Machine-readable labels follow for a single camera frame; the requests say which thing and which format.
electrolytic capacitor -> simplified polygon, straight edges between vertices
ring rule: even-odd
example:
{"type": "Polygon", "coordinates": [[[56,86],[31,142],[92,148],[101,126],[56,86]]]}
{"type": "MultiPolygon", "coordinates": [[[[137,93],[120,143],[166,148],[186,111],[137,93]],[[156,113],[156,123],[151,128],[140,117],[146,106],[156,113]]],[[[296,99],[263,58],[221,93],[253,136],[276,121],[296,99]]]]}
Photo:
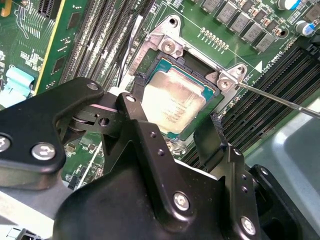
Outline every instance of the electrolytic capacitor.
{"type": "Polygon", "coordinates": [[[301,0],[278,0],[277,7],[280,10],[295,10],[301,0]]]}
{"type": "Polygon", "coordinates": [[[316,30],[316,26],[313,23],[301,20],[295,24],[294,30],[302,36],[311,37],[316,30]]]}

metal rod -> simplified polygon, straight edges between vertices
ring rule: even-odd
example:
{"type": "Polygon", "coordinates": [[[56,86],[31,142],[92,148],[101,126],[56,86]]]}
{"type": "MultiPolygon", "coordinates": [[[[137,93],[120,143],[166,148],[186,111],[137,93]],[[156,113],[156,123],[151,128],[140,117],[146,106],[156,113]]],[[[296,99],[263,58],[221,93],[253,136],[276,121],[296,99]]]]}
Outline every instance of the metal rod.
{"type": "Polygon", "coordinates": [[[133,29],[132,29],[132,32],[131,32],[131,35],[130,35],[130,38],[129,38],[129,43],[128,43],[127,49],[125,51],[124,57],[123,57],[122,62],[121,62],[121,66],[120,66],[120,69],[119,69],[118,77],[116,79],[116,86],[117,87],[120,86],[121,80],[122,80],[123,75],[124,75],[126,61],[128,59],[130,50],[131,50],[131,48],[132,48],[132,46],[134,44],[134,39],[136,38],[136,35],[137,35],[137,33],[138,33],[139,29],[140,29],[141,23],[143,22],[143,19],[144,19],[143,16],[138,15],[138,17],[135,20],[135,23],[134,23],[134,26],[133,26],[133,29]]]}
{"type": "Polygon", "coordinates": [[[295,104],[293,102],[284,100],[284,99],[282,99],[280,97],[274,96],[274,95],[272,95],[270,93],[267,93],[265,91],[259,90],[259,89],[255,88],[255,87],[246,85],[246,84],[244,84],[242,82],[238,82],[237,81],[235,84],[238,85],[239,87],[242,87],[242,88],[247,89],[247,90],[249,90],[251,92],[254,92],[256,94],[264,96],[264,97],[266,97],[268,99],[274,100],[274,101],[276,101],[276,102],[278,102],[280,104],[283,104],[283,105],[285,105],[285,106],[287,106],[287,107],[289,107],[291,109],[298,110],[299,112],[307,114],[307,115],[309,115],[309,116],[311,116],[313,118],[320,119],[320,112],[316,112],[316,111],[313,111],[313,110],[308,109],[306,107],[303,107],[303,106],[300,106],[298,104],[295,104]]]}

black connector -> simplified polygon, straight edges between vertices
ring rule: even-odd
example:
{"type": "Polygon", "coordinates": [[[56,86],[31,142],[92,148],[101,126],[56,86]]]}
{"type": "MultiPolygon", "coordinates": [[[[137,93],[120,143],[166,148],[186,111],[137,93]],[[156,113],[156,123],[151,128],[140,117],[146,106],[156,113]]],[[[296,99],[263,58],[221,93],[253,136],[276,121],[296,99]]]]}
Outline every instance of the black connector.
{"type": "Polygon", "coordinates": [[[38,13],[47,19],[57,18],[61,0],[40,0],[38,13]]]}

metal rivet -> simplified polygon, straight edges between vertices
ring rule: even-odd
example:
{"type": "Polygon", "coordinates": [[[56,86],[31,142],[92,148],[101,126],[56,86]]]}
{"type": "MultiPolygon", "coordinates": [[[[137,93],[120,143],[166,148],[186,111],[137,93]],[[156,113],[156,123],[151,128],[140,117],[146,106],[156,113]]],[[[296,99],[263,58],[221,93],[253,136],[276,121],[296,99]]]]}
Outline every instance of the metal rivet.
{"type": "Polygon", "coordinates": [[[189,206],[190,206],[189,200],[184,194],[180,192],[176,192],[173,195],[173,201],[176,207],[181,211],[187,211],[189,209],[189,206]]]}
{"type": "Polygon", "coordinates": [[[265,169],[265,168],[261,168],[261,172],[264,174],[264,175],[268,175],[268,171],[265,169]]]}
{"type": "Polygon", "coordinates": [[[252,221],[250,221],[249,218],[243,216],[241,218],[241,223],[244,228],[244,230],[249,234],[249,235],[255,235],[256,234],[256,228],[252,221]]]}
{"type": "Polygon", "coordinates": [[[34,158],[42,161],[53,159],[56,155],[55,147],[50,143],[39,143],[35,145],[31,154],[34,158]]]}
{"type": "Polygon", "coordinates": [[[128,99],[130,102],[134,103],[136,99],[133,96],[127,95],[125,96],[126,99],[128,99]]]}
{"type": "Polygon", "coordinates": [[[89,83],[86,85],[88,88],[90,88],[91,90],[97,91],[99,88],[97,87],[97,85],[95,85],[94,83],[89,83]]]}
{"type": "Polygon", "coordinates": [[[10,146],[10,140],[5,136],[0,135],[0,153],[7,150],[10,146]]]}
{"type": "Polygon", "coordinates": [[[241,152],[240,152],[238,149],[235,149],[235,148],[234,148],[233,151],[235,152],[235,154],[241,156],[241,152]]]}
{"type": "Polygon", "coordinates": [[[163,157],[165,155],[165,152],[162,149],[158,150],[158,155],[163,157]]]}

motherboard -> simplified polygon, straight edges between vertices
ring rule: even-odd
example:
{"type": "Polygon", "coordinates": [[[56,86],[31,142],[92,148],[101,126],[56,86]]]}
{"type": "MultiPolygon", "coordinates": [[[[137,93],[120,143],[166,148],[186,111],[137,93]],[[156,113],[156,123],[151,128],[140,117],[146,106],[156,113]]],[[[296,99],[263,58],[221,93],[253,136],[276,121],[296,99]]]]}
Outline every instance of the motherboard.
{"type": "MultiPolygon", "coordinates": [[[[142,76],[148,120],[174,158],[195,168],[204,169],[193,133],[209,114],[244,153],[296,114],[230,88],[230,76],[304,106],[320,95],[320,63],[307,53],[319,34],[318,0],[1,0],[0,9],[0,109],[76,77],[107,92],[125,60],[120,88],[131,91],[142,76]]],[[[69,188],[103,174],[97,133],[65,151],[69,188]]]]}

